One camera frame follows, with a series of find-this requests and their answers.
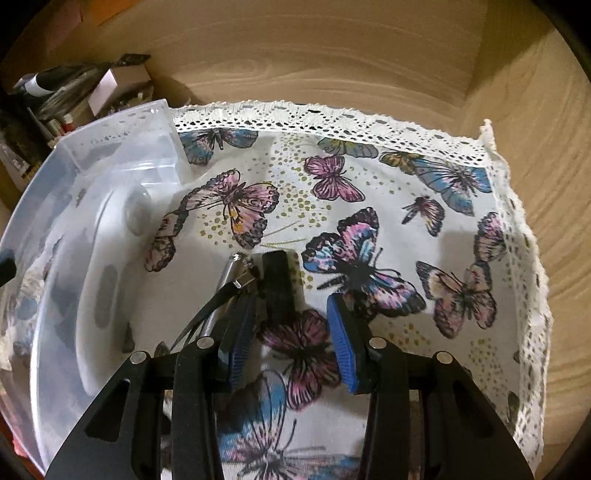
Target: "blue butterfly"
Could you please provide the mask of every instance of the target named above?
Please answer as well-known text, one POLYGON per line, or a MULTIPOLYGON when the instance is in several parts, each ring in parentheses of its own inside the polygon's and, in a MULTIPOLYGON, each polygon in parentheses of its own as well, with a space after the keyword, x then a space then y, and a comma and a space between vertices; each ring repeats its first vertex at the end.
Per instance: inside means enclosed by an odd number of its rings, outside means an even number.
POLYGON ((223 150, 223 143, 236 148, 250 148, 258 138, 258 132, 252 130, 232 130, 229 128, 211 128, 179 134, 189 163, 207 165, 213 156, 213 147, 217 143, 223 150))
POLYGON ((417 177, 430 189, 441 194, 441 198, 456 212, 474 216, 470 193, 492 192, 486 170, 478 167, 464 167, 448 161, 433 162, 424 158, 412 161, 417 177))
POLYGON ((286 399, 281 375, 272 370, 262 372, 253 383, 237 390, 226 409, 217 415, 222 462, 242 467, 238 479, 247 475, 254 475, 254 480, 351 478, 358 468, 356 459, 346 455, 302 455, 324 447, 288 450, 296 420, 281 443, 286 399))
POLYGON ((376 267, 383 248, 377 250, 379 219, 373 208, 339 221, 336 230, 314 237, 301 253, 308 272, 336 275, 318 290, 337 287, 355 316, 368 322, 378 313, 398 317, 425 309, 423 297, 398 271, 376 267))

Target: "clear plastic container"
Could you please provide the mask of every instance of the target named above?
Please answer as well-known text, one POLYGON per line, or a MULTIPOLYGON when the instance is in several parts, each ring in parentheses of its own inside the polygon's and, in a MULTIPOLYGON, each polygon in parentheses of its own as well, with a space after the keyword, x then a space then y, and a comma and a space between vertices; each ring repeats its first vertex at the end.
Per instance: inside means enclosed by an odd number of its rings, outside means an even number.
POLYGON ((13 213, 0 242, 18 267, 0 289, 0 410, 41 471, 124 359, 139 256, 189 180, 159 100, 64 137, 13 213))

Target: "metal screw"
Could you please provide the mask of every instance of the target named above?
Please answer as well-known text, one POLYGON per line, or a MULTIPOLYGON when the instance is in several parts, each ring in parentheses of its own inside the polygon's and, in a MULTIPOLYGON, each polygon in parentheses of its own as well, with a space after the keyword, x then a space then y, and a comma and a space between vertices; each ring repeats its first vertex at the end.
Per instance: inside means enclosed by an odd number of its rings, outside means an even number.
POLYGON ((239 260, 244 260, 246 258, 246 254, 242 252, 236 252, 235 254, 230 255, 230 260, 234 260, 235 262, 239 260))
POLYGON ((386 348, 386 340, 382 337, 372 337, 369 340, 369 346, 371 348, 375 348, 376 350, 381 350, 382 348, 386 348))
POLYGON ((197 340, 197 346, 202 350, 207 350, 208 348, 213 347, 215 341, 211 337, 201 337, 197 340))
POLYGON ((138 365, 138 364, 144 362, 147 358, 148 358, 148 355, 146 355, 146 352, 134 352, 129 357, 129 360, 134 365, 138 365))
POLYGON ((436 356, 437 361, 442 364, 448 365, 453 362, 453 357, 449 352, 439 352, 436 356))

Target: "pink butterfly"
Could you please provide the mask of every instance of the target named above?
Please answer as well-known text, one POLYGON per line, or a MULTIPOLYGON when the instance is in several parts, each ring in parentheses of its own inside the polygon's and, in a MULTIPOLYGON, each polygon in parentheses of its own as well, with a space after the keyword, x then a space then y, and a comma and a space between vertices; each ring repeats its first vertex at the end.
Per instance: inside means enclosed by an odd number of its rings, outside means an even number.
POLYGON ((474 255, 477 260, 491 262, 506 253, 501 219, 496 212, 489 212, 478 222, 478 233, 474 236, 474 255))
POLYGON ((267 227, 266 213, 275 210, 279 192, 270 183, 246 186, 240 182, 238 170, 228 170, 185 195, 179 209, 195 210, 223 205, 224 218, 230 217, 230 227, 242 248, 253 248, 261 243, 267 227))
POLYGON ((174 237, 180 233, 188 216, 186 210, 179 209, 166 214, 162 219, 146 255, 144 267, 147 271, 159 272, 173 259, 177 250, 174 246, 174 237))
POLYGON ((312 193, 321 200, 336 200, 341 197, 346 202, 363 202, 365 195, 350 180, 343 177, 345 159, 341 155, 330 157, 309 157, 304 170, 320 180, 312 193))
POLYGON ((292 410, 303 410, 316 401, 323 386, 340 384, 336 354, 326 351, 330 346, 326 320, 316 310, 303 311, 293 325, 263 322, 258 338, 292 362, 287 385, 292 410))
POLYGON ((464 281, 424 262, 417 262, 417 274, 427 298, 435 300, 433 320, 445 337, 455 338, 466 319, 476 320, 482 329, 495 321, 496 302, 486 262, 473 263, 464 273, 464 281))
POLYGON ((437 200, 433 200, 428 195, 425 195, 424 197, 417 197, 414 203, 402 208, 408 210, 408 213, 402 219, 403 225, 406 225, 420 213, 421 217, 425 220, 429 235, 437 236, 439 234, 443 225, 443 219, 445 218, 445 210, 443 210, 443 207, 437 200))

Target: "cardboard box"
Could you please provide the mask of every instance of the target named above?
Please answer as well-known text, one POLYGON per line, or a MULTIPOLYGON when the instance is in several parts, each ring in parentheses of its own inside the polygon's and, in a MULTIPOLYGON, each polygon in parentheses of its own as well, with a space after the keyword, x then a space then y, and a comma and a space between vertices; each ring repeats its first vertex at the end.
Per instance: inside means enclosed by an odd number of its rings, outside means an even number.
POLYGON ((148 83, 150 80, 143 65, 110 69, 88 97, 92 113, 98 116, 104 107, 117 100, 121 95, 148 83))

